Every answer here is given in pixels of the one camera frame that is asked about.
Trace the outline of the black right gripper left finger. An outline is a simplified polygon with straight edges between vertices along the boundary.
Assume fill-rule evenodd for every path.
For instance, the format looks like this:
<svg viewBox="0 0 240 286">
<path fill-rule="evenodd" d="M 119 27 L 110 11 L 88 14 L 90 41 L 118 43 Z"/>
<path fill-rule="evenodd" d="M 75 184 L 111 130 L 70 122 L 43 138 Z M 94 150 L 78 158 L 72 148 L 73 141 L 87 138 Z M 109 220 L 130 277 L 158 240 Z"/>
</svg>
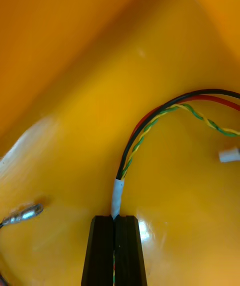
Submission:
<svg viewBox="0 0 240 286">
<path fill-rule="evenodd" d="M 114 284 L 114 221 L 95 216 L 90 224 L 81 285 Z"/>
</svg>

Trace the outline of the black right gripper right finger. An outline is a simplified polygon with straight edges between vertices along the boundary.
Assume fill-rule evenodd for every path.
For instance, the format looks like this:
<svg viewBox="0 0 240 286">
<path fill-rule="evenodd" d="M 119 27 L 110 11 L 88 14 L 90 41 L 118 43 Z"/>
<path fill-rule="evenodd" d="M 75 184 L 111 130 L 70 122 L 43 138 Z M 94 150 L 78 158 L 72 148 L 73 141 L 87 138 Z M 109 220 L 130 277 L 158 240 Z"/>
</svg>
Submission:
<svg viewBox="0 0 240 286">
<path fill-rule="evenodd" d="M 114 225 L 115 285 L 147 285 L 137 218 L 117 216 Z"/>
</svg>

